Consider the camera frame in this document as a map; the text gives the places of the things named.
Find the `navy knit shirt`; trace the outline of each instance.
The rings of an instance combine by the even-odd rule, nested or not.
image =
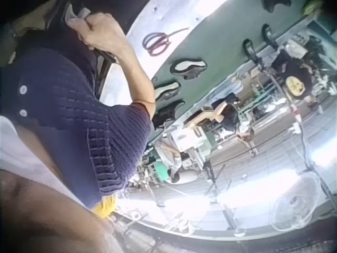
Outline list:
[[[46,48],[29,50],[0,74],[1,114],[39,137],[87,207],[125,187],[151,129],[143,105],[103,105],[87,75]]]

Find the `short sleeve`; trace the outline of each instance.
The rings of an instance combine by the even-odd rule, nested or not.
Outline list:
[[[144,153],[151,120],[141,104],[116,105],[111,107],[109,126],[112,162],[126,184]]]

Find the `white cloth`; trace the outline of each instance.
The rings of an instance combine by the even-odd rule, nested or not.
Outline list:
[[[84,206],[21,141],[11,121],[0,115],[0,169],[44,184]]]
[[[178,148],[173,144],[173,141],[170,138],[163,138],[154,146],[159,157],[162,159],[163,164],[165,164],[165,166],[170,169],[178,170],[182,166],[181,156],[175,157],[174,153],[166,149],[163,149],[161,147],[162,143],[165,143],[168,146],[176,148],[177,150]]]

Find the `yellow object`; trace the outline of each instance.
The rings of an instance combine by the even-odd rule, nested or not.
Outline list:
[[[117,196],[111,195],[104,197],[96,207],[94,207],[93,212],[97,214],[102,219],[108,217],[116,208]]]
[[[285,84],[294,96],[300,96],[305,91],[304,84],[295,76],[289,76]]]

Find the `scissors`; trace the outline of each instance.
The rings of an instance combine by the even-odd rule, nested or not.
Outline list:
[[[158,32],[149,33],[143,39],[143,42],[142,42],[143,48],[147,50],[150,56],[161,55],[170,46],[171,42],[169,41],[169,38],[172,35],[175,35],[177,33],[180,33],[188,29],[189,27],[183,28],[173,33],[170,33],[168,35],[166,33],[158,33]],[[159,52],[155,53],[154,51],[156,51],[158,48],[162,48],[162,49]]]

